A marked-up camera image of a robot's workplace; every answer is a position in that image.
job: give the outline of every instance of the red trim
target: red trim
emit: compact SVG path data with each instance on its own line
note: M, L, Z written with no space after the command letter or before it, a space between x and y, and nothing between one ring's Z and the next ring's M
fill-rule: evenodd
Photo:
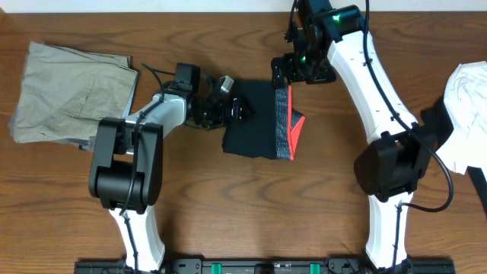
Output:
M292 87L288 86L288 144L289 151L291 152L291 161L294 160L294 145L293 138L291 136L291 124L292 124Z
M303 128L304 121L306 120L306 117L303 116L299 119L298 123L294 128L291 130L291 140L292 142L292 151L291 153L294 155L296 153L296 148L298 146L298 140L299 140L299 135L301 134L301 129Z

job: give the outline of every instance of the white robotic arm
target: white robotic arm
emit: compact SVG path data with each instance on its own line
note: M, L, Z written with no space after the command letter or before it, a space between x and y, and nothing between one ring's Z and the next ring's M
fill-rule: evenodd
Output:
M157 104L161 96L162 94L154 95L152 102L137 113L128 116L126 123L135 124L138 115L151 107L151 105ZM141 121L141 124L155 123L163 125L163 138L165 138L176 126L183 124L185 121L186 99L177 95L165 94L164 102L149 112ZM133 154L133 150L127 150L127 154ZM165 247L159 237L154 208L151 205L147 206L141 215L136 210L131 209L120 215L121 210L121 208L109 209L110 214L119 226L126 248L126 265L135 269L136 256L138 270L144 272L157 271L161 267Z
M385 100L379 92L366 63L364 31L367 28L356 6L333 9L327 0L299 0L294 2L294 8L303 28L290 22L285 39L293 43L294 52L272 60L273 84L281 87L284 78L288 82L327 83L335 81L335 72L345 83L369 144L355 161L355 175L370 202L370 233L365 249L375 269L389 269L394 267L393 262L399 265L407 258L404 247L407 208L398 213L398 207L411 202L412 192L418 179L424 176L431 155L397 122L385 100L427 144L432 145L434 138L427 129L419 127L397 96L368 33L371 69Z
M344 35L343 40L333 41L328 51L328 60L338 72L354 101L364 123L368 143L381 138L383 132L391 135L404 132L404 128L394 119L387 109L365 65L363 31L356 31ZM372 43L372 36L368 35L369 56L373 56L372 66L380 81L387 98L396 112L406 124L417 123L416 118L406 109L389 81ZM381 202L374 196L369 196L370 230L365 250L371 262L377 268L390 268L393 263L397 206L400 202L411 202L412 193L400 193L392 196L387 202ZM397 247L396 263L400 264L407 258L404 247L406 236L407 208L401 212L399 228L399 244Z
M364 123L367 142L370 144L380 139L380 135L383 132L395 135L404 132L404 128L397 121L391 119L391 113L387 109L384 99L380 96L365 65L363 39L364 33L360 30L346 34L342 37L342 41L338 43L333 41L331 43L327 57L329 63L338 72L352 96ZM404 106L394 91L386 72L379 62L370 34L368 34L368 51L369 56L373 56L371 61L375 74L395 111L406 124L412 126L413 123L417 123L416 118L406 109L406 106Z

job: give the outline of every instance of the wood grain surface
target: wood grain surface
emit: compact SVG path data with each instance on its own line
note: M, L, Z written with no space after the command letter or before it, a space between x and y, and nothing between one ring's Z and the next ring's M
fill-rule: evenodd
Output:
M15 144L14 113L30 41L131 55L173 71L190 62L214 75L270 79L273 57L291 52L287 14L0 14L0 273L69 273L83 258L120 258L118 228L88 192L91 153L70 145ZM486 13L373 13L380 60L419 117L444 93L460 63L487 57ZM157 82L141 71L135 109ZM358 112L341 81L295 84L307 116L296 160L249 159L221 151L224 130L177 128L164 140L156 214L171 254L207 258L322 258L362 252L368 199L353 161L366 148ZM458 273L487 269L487 222L467 176L454 174L454 204L409 211L409 255L451 256ZM438 206L444 175L431 164L414 202Z

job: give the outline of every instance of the black cable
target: black cable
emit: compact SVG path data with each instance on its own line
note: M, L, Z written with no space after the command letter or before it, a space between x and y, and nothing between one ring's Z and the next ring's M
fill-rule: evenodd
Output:
M130 177L129 191L127 193L127 198L125 200L125 203L123 204L122 210L120 211L120 214L119 214L120 216L122 216L123 213L125 213L125 211L129 207L130 197L132 196L132 192L134 190L134 185L135 185L135 178L137 176L138 143L139 143L139 134L140 134L140 132L138 131L138 128L140 127L140 122L155 107L157 107L159 104L161 104L162 102L164 102L164 87L167 87L168 86L168 83L170 83L170 82L166 82L166 83L162 84L161 80L159 79L159 76L155 73L155 70L153 68L151 68L149 65L147 65L145 63L142 63L142 65L144 67L146 67L149 71L151 71L152 74L158 80L158 83L159 83L160 88L161 88L161 96L159 97L159 100L157 102L153 103L152 105L150 105L145 110L141 110L139 112L139 114L138 114L137 120L135 121L134 134L132 136L133 137L132 144L134 145L134 156L133 156L133 160L132 160L132 174L131 174L131 177Z
M134 250L134 273L138 274L138 251L137 247L135 246L134 234L132 233L132 227L130 226L130 219L127 214L123 216L123 219L125 220L124 222L125 226L127 227L127 231L129 232L130 245L132 246L132 250Z
M445 202L445 204L443 204L442 206L439 206L437 208L433 208L433 209L430 209L430 208L426 208L424 206L420 206L420 205L415 205L415 204L412 204L412 203L408 203L408 202L400 202L398 205L397 205L397 220L396 220L396 240L395 240L395 243L394 243L394 255L393 255L393 268L392 268L392 271L394 271L394 268L396 267L396 257L397 257L397 246L398 246L398 243L399 243L399 223L400 223L400 216L401 216L401 211L402 211L402 207L403 206L408 206L410 208L413 208L413 209L418 209L418 210L421 210L423 212L431 212L431 213L436 213L436 212L442 212L444 211L445 209L448 208L448 206L450 206L450 204L452 203L453 199L454 199L454 184L453 184L453 181L451 179L451 175L450 175L450 172L448 171L446 165L444 164L444 162L440 159L440 157L433 151L432 148L430 148L419 136L417 136L402 120L401 118L399 117L399 114L394 110L392 104L389 102L389 100L387 99L387 96L386 94L384 93L384 90L382 89L382 87L380 86L380 83L379 83L379 80L377 79L377 76L375 75L375 72L374 72L374 69L372 68L372 64L371 64L371 60L369 59L369 55L368 55L368 43L367 43L367 36L368 36L368 31L369 31L369 20L370 20L370 1L369 0L365 0L365 4L366 4L366 14L365 14L365 26L364 26L364 54L365 54L365 63L367 64L367 67L368 67L368 70L369 72L371 73L371 77L372 79L374 80L374 83L375 83L375 86L377 87L377 89L379 90L379 93L382 97L382 99L384 100L384 103L387 105L387 108L389 109L389 111L392 113L393 115L393 118L409 133L410 136L412 136L422 147L426 148L426 150L428 151L429 154L431 154L431 156L438 162L438 164L440 165L442 171L444 172L444 175L445 177L447 178L447 182L448 182L448 198L447 198L447 201Z
M176 75L176 73L174 72L166 72L166 71L163 71L163 70L160 70L160 69L157 69L157 68L153 68L155 72L159 72L159 73L162 73L162 74L166 74L166 75Z
M289 15L289 26L288 26L288 31L286 32L285 39L286 41L289 41L289 36L291 35L291 29L292 29L292 19L294 17L294 10L296 9L296 3L298 0L294 0L292 2L292 8L291 8L291 15Z

